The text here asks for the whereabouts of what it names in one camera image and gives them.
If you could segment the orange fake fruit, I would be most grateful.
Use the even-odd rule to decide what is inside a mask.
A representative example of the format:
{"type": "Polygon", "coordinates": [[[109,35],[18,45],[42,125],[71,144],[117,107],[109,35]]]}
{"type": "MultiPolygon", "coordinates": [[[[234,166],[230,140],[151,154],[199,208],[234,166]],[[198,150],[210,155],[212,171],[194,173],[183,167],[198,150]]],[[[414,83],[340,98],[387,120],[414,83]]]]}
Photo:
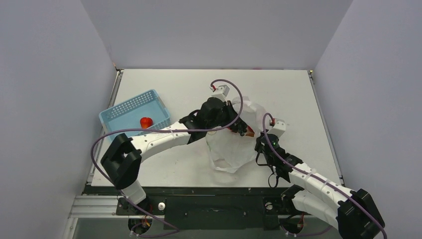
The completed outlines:
{"type": "Polygon", "coordinates": [[[248,137],[254,137],[255,136],[255,132],[253,131],[253,129],[251,127],[247,127],[246,132],[245,132],[245,136],[248,137]]]}

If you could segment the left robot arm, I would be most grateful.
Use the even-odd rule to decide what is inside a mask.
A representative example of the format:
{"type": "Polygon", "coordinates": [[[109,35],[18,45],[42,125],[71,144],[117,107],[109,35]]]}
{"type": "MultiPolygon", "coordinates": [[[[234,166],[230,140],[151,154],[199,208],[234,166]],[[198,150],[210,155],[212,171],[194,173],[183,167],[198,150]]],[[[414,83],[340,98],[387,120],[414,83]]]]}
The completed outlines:
{"type": "Polygon", "coordinates": [[[163,132],[128,137],[121,133],[112,141],[101,159],[113,186],[129,199],[136,214],[148,209],[145,191],[138,181],[140,165],[146,159],[175,146],[188,145],[206,136],[210,129],[227,128],[244,136],[248,125],[240,118],[231,101],[210,97],[163,132]]]}

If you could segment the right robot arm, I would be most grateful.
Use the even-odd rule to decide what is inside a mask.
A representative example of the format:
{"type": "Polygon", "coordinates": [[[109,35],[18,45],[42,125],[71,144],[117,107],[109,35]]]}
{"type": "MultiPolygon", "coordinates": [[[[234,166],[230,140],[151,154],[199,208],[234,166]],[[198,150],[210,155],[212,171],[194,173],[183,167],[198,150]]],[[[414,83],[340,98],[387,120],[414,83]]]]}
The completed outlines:
{"type": "Polygon", "coordinates": [[[262,132],[255,150],[263,154],[276,178],[292,186],[281,196],[281,207],[311,214],[337,229],[343,239],[387,238],[385,222],[369,192],[335,184],[300,158],[287,153],[274,134],[262,132]]]}

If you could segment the white plastic bag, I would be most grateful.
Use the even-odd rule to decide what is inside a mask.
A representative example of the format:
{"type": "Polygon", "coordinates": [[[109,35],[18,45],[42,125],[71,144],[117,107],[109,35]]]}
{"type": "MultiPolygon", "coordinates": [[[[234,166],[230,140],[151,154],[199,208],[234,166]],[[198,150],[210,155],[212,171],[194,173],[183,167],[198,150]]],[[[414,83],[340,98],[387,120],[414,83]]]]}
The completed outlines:
{"type": "Polygon", "coordinates": [[[243,97],[240,118],[253,129],[254,137],[240,136],[229,129],[208,132],[205,139],[208,146],[210,167],[216,171],[235,173],[240,167],[252,161],[256,138],[263,130],[262,118],[266,110],[260,104],[243,97]]]}

